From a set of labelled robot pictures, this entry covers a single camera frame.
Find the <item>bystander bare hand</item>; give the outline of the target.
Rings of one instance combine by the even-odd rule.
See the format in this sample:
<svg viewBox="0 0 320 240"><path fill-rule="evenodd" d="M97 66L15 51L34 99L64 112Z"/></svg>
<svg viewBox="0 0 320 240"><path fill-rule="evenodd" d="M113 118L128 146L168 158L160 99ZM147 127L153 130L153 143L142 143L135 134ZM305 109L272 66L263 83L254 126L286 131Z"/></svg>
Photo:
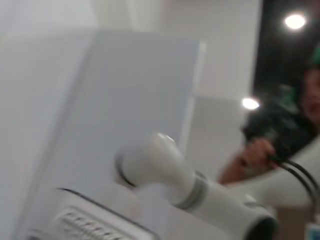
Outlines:
<svg viewBox="0 0 320 240"><path fill-rule="evenodd" d="M264 168L270 165L274 153L275 149L268 140L257 138L246 145L240 154L240 162L244 167Z"/></svg>

